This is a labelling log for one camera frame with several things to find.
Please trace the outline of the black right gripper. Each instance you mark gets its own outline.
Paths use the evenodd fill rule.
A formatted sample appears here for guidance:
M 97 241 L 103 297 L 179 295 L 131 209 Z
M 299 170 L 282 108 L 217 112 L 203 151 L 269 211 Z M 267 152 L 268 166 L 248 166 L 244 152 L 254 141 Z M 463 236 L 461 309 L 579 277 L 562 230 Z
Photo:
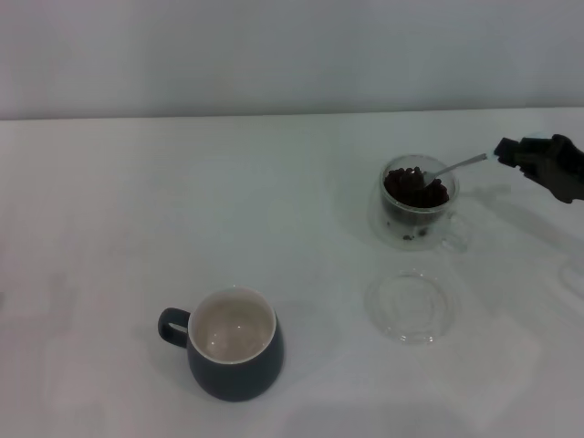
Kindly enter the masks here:
M 522 143 L 528 144 L 529 151 L 521 164 L 517 155 L 524 150 Z M 568 137 L 534 133 L 518 140 L 503 138 L 495 147 L 494 156 L 499 163 L 518 168 L 562 203 L 584 201 L 584 151 Z

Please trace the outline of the steel spoon light-blue handle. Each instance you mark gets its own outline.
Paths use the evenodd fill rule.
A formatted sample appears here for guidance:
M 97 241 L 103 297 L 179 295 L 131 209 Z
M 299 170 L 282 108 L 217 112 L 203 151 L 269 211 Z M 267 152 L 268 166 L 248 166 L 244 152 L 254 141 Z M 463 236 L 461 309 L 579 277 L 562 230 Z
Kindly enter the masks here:
M 488 161 L 488 160 L 494 159 L 494 157 L 495 157 L 495 155 L 492 152 L 491 153 L 482 153 L 482 154 L 476 155 L 470 159 L 467 159 L 467 160 L 464 160 L 462 162 L 458 162 L 456 164 L 450 165 L 444 169 L 441 169 L 440 171 L 425 172 L 423 174 L 422 187 L 425 188 L 425 187 L 429 186 L 430 184 L 433 183 L 434 180 L 438 179 L 443 174 L 446 174 L 448 172 L 454 171 L 456 169 L 459 169 L 459 168 L 462 168 L 465 166 L 474 165 L 474 164 L 479 163 L 479 162 Z

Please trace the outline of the dark blue ceramic mug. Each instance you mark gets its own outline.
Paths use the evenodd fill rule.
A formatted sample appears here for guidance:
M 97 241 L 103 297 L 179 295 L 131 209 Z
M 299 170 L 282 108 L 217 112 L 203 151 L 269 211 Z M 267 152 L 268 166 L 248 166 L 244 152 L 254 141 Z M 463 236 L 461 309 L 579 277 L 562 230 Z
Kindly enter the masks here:
M 166 308 L 158 333 L 186 349 L 199 386 L 221 401 L 245 402 L 263 394 L 284 365 L 277 314 L 263 295 L 247 287 L 214 292 L 192 312 Z

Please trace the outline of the pile of coffee beans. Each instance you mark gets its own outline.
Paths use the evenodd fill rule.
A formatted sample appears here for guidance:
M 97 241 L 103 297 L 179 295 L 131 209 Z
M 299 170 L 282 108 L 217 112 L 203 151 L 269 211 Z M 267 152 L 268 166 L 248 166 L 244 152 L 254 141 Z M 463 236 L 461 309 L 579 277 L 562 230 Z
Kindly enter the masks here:
M 440 179 L 425 184 L 419 167 L 389 171 L 383 186 L 393 199 L 414 208 L 430 209 L 450 200 L 447 188 Z

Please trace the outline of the clear glass saucer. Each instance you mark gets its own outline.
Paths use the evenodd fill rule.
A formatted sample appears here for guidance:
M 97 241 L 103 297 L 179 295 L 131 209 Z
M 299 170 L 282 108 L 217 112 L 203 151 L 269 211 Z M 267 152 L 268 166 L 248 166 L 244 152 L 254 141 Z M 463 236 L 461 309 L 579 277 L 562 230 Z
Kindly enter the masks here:
M 452 328 L 458 296 L 428 271 L 399 270 L 370 284 L 364 307 L 384 336 L 401 344 L 433 344 Z

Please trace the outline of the double-wall glass cup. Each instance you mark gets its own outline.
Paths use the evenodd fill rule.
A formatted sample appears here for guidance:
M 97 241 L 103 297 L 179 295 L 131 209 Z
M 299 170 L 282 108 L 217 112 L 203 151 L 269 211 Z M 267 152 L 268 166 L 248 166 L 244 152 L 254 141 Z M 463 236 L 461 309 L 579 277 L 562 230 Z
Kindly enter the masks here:
M 440 176 L 448 201 L 433 208 L 409 206 L 387 192 L 384 182 L 390 172 L 414 168 L 438 172 L 446 165 L 421 154 L 402 155 L 384 163 L 370 196 L 368 218 L 373 231 L 385 243 L 402 250 L 420 251 L 441 245 L 453 252 L 465 251 L 470 225 L 456 212 L 459 182 L 453 172 Z

